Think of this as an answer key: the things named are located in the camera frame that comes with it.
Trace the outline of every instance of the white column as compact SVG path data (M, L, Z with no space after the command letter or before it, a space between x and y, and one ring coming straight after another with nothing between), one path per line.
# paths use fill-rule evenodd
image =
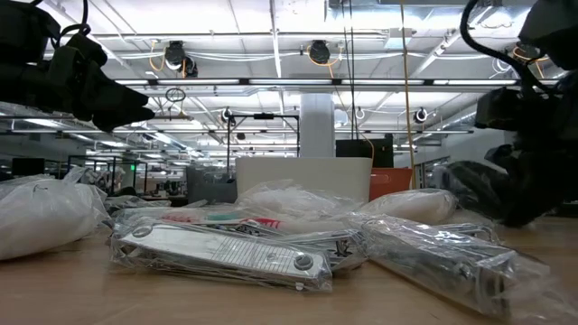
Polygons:
M335 106L331 94L301 95L301 156L335 157Z

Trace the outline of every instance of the packaged metal part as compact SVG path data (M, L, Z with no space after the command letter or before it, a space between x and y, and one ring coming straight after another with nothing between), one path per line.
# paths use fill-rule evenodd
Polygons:
M366 236L371 260L492 317L510 318L513 306L523 311L517 293L549 275L547 265L513 249L438 227L384 216L349 223Z
M238 232L145 220L116 227L111 259L139 267L214 279L237 279L297 291L331 290L322 250Z
M171 202L169 200L147 201L132 195L123 195L105 200L105 209L107 209L108 214L111 215L121 209L162 208L170 206Z
M435 227L442 231L448 231L456 234L476 237L481 240L499 244L498 234L496 234L493 228L488 226L464 223L464 224L437 225Z

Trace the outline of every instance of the desk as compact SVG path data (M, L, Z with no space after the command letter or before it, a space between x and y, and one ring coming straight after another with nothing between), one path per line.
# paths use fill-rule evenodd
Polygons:
M166 274L108 262L106 233L0 263L0 324L493 324L371 263L301 294ZM542 258L578 293L578 220L543 218L502 238Z

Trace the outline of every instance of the ceiling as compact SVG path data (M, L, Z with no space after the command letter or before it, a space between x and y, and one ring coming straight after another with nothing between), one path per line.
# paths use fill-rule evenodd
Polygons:
M512 79L515 76L504 64L473 51L455 31L458 27L464 1L406 1L407 69L412 79ZM533 1L503 1L505 6L480 8L472 16L471 35L491 48L512 50L517 34ZM345 18L339 1L335 0L89 0L91 34L108 52L108 62L103 71L112 79L175 79L180 76L164 68L154 70L149 60L161 66L163 48L168 41L183 40L187 53L199 68L199 78L299 78L329 79L327 67L316 66L307 56L307 46L313 40L325 40L332 53L331 66L337 79L347 79L349 68L354 69L355 79L403 79L401 14L399 5L387 0L353 0L350 19L346 5ZM39 7L50 13L61 26L79 21L82 1L64 0L59 5L54 0L44 1ZM273 34L273 24L277 34ZM344 48L343 28L353 28L353 41L348 35L347 53ZM47 58L52 49L47 49ZM546 78L556 67L545 62ZM146 125L151 130L203 130L217 129L222 110L229 107L235 113L259 112L299 114L300 94L311 91L303 88L227 88L182 87L187 98L181 103L165 104L164 92L168 88L137 88L151 96L149 107L157 116L171 115L170 120L155 119ZM347 88L325 89L333 94L336 108L350 111L352 94ZM409 93L410 114L424 108L430 115L424 125L413 128L427 129L444 124L457 113L471 107L483 95L480 91L459 91L444 88ZM355 91L355 106L361 111L359 124L362 129L404 130L406 96L400 91ZM11 114L17 107L0 111ZM177 115L188 119L172 119ZM72 124L70 120L54 120L59 129L88 129L90 124ZM25 121L16 127L46 128ZM241 128L280 129L282 120L254 121L248 119ZM134 130L127 126L119 130ZM126 147L148 149L176 149L174 144L155 141L138 133L86 134L87 146L93 140L108 140L126 144ZM223 150L219 139L225 135L167 134L175 143L194 150ZM337 134L346 138L347 134ZM247 135L239 143L291 144L295 136L290 131L284 135ZM117 149L99 144L98 148ZM179 159L170 154L167 156Z

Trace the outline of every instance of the white ceiling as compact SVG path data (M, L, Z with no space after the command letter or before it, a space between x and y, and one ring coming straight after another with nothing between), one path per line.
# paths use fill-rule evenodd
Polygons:
M46 10L62 27L70 24L62 13L58 13L54 6L47 4L51 0L44 1L39 7ZM479 42L492 48L503 50L512 48L517 41L517 34L525 19L527 7L507 7L501 8L496 14L474 25L471 31L474 38ZM82 12L82 1L63 0L60 1L61 10L65 10L73 19L79 21ZM272 20L270 15L269 2L265 0L90 0L89 1L89 24L92 28L91 34L108 38L115 37L119 33L123 35L139 36L143 34L192 34L192 33L270 33ZM379 11L373 13L354 14L354 19L343 20L329 18L324 19L324 0L275 0L275 22L280 33L342 33L344 25L348 28L353 26L356 33L399 33L400 14L397 7L389 7L387 13ZM461 7L459 6L408 6L406 8L406 27L412 28L415 32L408 40L407 49L416 55L425 55L433 48L444 41L444 37L453 33L453 29L458 27ZM338 54L338 44L342 42L342 37L333 36L328 38L329 48L335 55ZM156 44L156 51L162 51L168 45L169 38L160 44ZM281 57L281 71L284 78L324 78L330 77L326 67L313 65L306 55L289 55L295 53L303 46L307 47L313 38L309 37L279 37L279 51ZM389 47L399 43L401 39L374 38L365 39L356 37L354 39L355 55L363 56L370 54L387 54L399 52L400 49ZM138 55L138 53L148 53L151 51L151 39L143 40L105 40L101 43L116 55L124 57L126 55ZM273 37L215 37L215 38L190 38L185 40L187 51L200 53L267 53L273 56ZM445 49L441 59L448 56L479 56L470 47L458 39L451 46ZM345 61L345 54L342 53L343 60L338 61L332 69L335 78L346 79L348 65ZM131 78L153 78L147 75L147 71L153 71L148 59L128 60L129 66L123 67L114 58L109 56L107 65L103 68L105 73L112 79ZM226 60L207 60L196 58L199 67L200 78L276 78L275 60L258 60L251 62L236 62ZM160 65L161 59L154 58L155 64ZM411 74L424 58L409 56L408 70ZM356 79L402 79L404 77L404 65L402 56L391 58L355 60ZM164 69L163 72L155 72L160 78L178 78L174 71ZM492 68L492 59L476 58L471 60L434 60L427 68L419 73L416 78L421 79L487 79L496 72ZM506 74L499 74L493 78L506 77ZM469 107L481 94L474 93L445 93L445 92L412 92L409 94L410 110L414 111L424 107L431 115L427 125L435 125L442 120L451 118L456 112L465 107ZM403 93L393 95L383 91L356 92L355 104L365 112L361 124L366 128L400 128L404 129L403 122L406 120L406 97ZM387 97L382 107L378 103ZM334 102L337 108L341 107L341 101L349 108L351 104L351 93L341 91L340 97L334 92ZM287 114L297 114L300 102L300 93L295 91L285 91L284 110ZM257 92L247 97L198 97L198 100L213 114L214 118L219 118L219 110L230 107L234 111L242 112L279 112L279 94L276 91ZM158 108L151 100L152 108ZM178 114L182 109L184 114L194 117L203 124L212 125L206 114L201 113L200 108L190 100L185 100L182 105L177 105L172 114ZM247 125L257 127L282 127L280 121L269 122L246 122ZM174 120L171 122L151 121L149 126L160 129L186 129L192 123ZM199 146L199 139L209 141L207 136L198 135L172 135L175 140L185 145ZM288 141L294 139L292 135L287 135ZM266 141L279 141L264 138L263 136L248 135L249 142L263 143Z

